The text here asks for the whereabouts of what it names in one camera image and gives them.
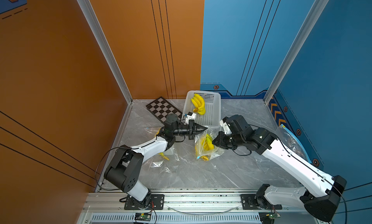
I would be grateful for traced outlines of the yellow green banana bunch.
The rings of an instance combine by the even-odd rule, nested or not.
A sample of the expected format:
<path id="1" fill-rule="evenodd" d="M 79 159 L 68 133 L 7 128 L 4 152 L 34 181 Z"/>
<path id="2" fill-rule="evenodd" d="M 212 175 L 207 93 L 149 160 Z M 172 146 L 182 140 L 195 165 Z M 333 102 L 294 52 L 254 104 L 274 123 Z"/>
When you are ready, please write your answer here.
<path id="1" fill-rule="evenodd" d="M 215 151 L 215 146 L 212 144 L 212 137 L 209 134 L 199 138 L 195 143 L 196 159 L 209 161 L 212 153 Z"/>

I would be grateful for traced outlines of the clear zip bag blue seal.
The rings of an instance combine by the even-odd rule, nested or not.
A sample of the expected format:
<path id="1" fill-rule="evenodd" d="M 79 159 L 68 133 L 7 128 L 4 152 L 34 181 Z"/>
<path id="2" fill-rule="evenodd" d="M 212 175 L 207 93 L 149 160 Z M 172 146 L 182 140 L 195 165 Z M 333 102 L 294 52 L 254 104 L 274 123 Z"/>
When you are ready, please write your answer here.
<path id="1" fill-rule="evenodd" d="M 275 132 L 279 139 L 294 153 L 311 163 L 311 159 L 300 140 L 283 124 L 280 124 Z"/>

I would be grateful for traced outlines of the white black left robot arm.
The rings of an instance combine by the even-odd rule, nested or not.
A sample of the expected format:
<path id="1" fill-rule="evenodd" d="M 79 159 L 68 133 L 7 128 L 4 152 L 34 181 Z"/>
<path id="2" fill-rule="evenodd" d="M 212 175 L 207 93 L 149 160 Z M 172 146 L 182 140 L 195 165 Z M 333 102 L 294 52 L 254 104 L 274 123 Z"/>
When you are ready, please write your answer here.
<path id="1" fill-rule="evenodd" d="M 139 181 L 142 164 L 170 149 L 176 136 L 193 140 L 205 130 L 207 127 L 193 120 L 184 124 L 176 114 L 169 114 L 154 139 L 136 146 L 120 146 L 104 172 L 104 179 L 131 196 L 140 207 L 150 208 L 151 191 Z"/>

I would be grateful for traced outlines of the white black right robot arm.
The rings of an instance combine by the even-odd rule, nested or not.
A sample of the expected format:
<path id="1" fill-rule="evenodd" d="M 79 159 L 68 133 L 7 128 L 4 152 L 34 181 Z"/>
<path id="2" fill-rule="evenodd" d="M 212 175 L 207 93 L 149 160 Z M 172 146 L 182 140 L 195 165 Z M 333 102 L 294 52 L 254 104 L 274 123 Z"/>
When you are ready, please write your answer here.
<path id="1" fill-rule="evenodd" d="M 212 141 L 213 145 L 231 150 L 245 147 L 276 163 L 301 183 L 298 188 L 263 184 L 254 198 L 256 207 L 268 209 L 285 205 L 303 208 L 320 221 L 332 221 L 340 201 L 344 199 L 345 178 L 321 171 L 294 153 L 274 133 L 265 128 L 254 130 L 241 115 L 225 117 L 220 125 L 223 130 Z"/>

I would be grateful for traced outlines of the white perforated plastic basket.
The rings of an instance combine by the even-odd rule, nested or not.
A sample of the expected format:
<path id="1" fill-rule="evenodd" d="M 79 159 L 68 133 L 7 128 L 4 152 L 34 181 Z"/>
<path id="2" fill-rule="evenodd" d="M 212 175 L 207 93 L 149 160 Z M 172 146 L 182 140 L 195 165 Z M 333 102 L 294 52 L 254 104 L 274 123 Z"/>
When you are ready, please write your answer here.
<path id="1" fill-rule="evenodd" d="M 195 123 L 202 126 L 219 126 L 221 120 L 221 96 L 209 91 L 188 91 L 183 117 L 195 114 Z"/>

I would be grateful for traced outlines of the black white chessboard box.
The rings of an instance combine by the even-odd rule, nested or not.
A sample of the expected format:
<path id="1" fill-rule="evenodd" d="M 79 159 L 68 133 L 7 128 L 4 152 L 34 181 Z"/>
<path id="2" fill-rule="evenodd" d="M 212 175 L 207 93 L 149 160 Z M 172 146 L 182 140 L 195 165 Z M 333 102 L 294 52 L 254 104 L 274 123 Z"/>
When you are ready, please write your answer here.
<path id="1" fill-rule="evenodd" d="M 146 108 L 162 124 L 169 114 L 176 114 L 180 120 L 182 118 L 182 112 L 163 97 L 151 101 Z"/>

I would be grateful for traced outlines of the green circuit board right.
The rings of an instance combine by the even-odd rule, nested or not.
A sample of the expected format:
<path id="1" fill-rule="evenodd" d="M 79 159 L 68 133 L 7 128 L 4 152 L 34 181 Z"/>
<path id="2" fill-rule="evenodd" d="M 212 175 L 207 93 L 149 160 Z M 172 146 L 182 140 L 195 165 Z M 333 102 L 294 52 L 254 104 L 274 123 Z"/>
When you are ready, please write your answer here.
<path id="1" fill-rule="evenodd" d="M 281 215 L 280 215 L 279 213 L 275 212 L 275 213 L 268 213 L 268 214 L 266 215 L 266 217 L 267 217 L 268 219 L 270 219 L 270 220 L 275 220 L 275 219 L 277 219 L 277 218 L 280 218 Z"/>

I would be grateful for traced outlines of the green circuit board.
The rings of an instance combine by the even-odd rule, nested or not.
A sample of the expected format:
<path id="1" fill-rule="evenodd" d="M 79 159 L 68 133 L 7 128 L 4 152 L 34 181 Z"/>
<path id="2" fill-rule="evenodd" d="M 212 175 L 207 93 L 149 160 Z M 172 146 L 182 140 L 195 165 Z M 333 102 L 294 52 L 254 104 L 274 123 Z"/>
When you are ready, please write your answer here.
<path id="1" fill-rule="evenodd" d="M 135 213 L 134 223 L 149 224 L 151 222 L 152 214 L 148 213 Z"/>
<path id="2" fill-rule="evenodd" d="M 275 220 L 275 219 L 277 219 L 277 218 L 280 218 L 281 215 L 280 215 L 279 213 L 275 212 L 275 213 L 268 213 L 268 214 L 266 215 L 266 217 L 267 217 L 268 219 L 270 219 L 270 220 Z"/>

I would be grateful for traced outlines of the green circuit board left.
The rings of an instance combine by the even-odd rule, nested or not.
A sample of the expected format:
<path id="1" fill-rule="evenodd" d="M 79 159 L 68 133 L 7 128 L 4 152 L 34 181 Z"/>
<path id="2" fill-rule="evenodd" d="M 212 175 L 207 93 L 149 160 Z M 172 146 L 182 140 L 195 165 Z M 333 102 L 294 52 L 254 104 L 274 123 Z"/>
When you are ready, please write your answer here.
<path id="1" fill-rule="evenodd" d="M 135 213 L 134 223 L 149 224 L 151 222 L 152 214 L 148 213 Z"/>

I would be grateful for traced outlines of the aluminium front rail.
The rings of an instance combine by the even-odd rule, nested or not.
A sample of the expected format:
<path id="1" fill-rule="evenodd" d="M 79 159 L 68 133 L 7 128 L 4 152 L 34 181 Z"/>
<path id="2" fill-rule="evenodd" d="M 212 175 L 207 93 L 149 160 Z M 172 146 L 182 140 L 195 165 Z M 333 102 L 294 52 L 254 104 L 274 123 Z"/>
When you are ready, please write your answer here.
<path id="1" fill-rule="evenodd" d="M 125 193 L 90 193 L 79 224 L 139 224 L 135 213 L 152 214 L 150 224 L 319 224 L 303 208 L 280 205 L 259 209 L 254 189 L 153 190 L 151 207 L 141 208 Z M 270 220 L 268 213 L 279 213 Z"/>

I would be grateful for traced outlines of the aluminium corner post right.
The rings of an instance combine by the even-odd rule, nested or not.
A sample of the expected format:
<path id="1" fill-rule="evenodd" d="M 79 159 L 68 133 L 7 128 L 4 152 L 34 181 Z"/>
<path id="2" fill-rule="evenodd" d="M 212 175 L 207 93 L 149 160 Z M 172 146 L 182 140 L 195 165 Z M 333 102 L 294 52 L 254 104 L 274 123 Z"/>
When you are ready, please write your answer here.
<path id="1" fill-rule="evenodd" d="M 271 82 L 263 98 L 264 104 L 266 105 L 269 104 L 270 100 L 273 98 L 275 92 L 279 88 L 281 82 L 283 81 L 285 75 L 290 69 L 293 61 L 295 60 L 298 53 L 300 52 L 302 46 L 307 40 L 309 34 L 311 33 L 312 29 L 317 23 L 319 17 L 321 16 L 328 2 L 329 0 L 315 0 L 314 1 L 294 41 L 292 42 L 291 47 L 289 48 L 281 66 L 279 67 L 273 81 Z"/>

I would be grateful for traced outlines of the aluminium corner post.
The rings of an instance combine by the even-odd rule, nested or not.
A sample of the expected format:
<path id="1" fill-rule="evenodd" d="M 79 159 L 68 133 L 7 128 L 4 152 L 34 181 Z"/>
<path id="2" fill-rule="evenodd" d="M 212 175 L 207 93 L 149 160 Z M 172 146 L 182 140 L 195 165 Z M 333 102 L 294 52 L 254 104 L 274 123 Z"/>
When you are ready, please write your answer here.
<path id="1" fill-rule="evenodd" d="M 283 81 L 285 75 L 290 69 L 293 61 L 295 60 L 298 53 L 300 52 L 302 46 L 307 40 L 309 34 L 311 33 L 312 29 L 317 23 L 319 17 L 321 16 L 328 2 L 329 0 L 315 0 L 314 1 L 294 41 L 292 42 L 291 47 L 289 48 L 281 66 L 279 67 L 273 81 L 271 82 L 263 98 L 264 104 L 266 105 L 269 104 L 270 100 L 273 98 L 275 92 L 279 88 L 281 82 Z"/>
<path id="2" fill-rule="evenodd" d="M 100 25 L 97 15 L 93 9 L 90 0 L 77 0 L 80 9 L 82 10 L 88 25 L 94 34 L 94 37 L 103 53 L 106 62 L 126 100 L 126 102 L 131 105 L 133 103 L 132 95 L 130 94 L 129 88 L 125 82 L 123 74 L 118 66 L 115 56 L 110 48 L 104 31 Z"/>

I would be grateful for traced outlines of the aluminium corner post left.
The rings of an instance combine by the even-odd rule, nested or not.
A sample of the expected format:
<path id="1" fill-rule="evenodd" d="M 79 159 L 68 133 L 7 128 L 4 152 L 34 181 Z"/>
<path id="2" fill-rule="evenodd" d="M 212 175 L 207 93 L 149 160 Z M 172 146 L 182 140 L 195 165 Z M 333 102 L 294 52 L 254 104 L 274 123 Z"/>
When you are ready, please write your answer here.
<path id="1" fill-rule="evenodd" d="M 126 102 L 131 105 L 133 103 L 132 95 L 130 94 L 129 88 L 125 82 L 123 74 L 118 66 L 115 56 L 110 48 L 104 31 L 100 25 L 97 15 L 93 9 L 90 0 L 77 0 L 80 9 L 82 10 L 88 25 L 94 34 L 94 37 L 103 53 L 106 62 L 126 100 Z"/>

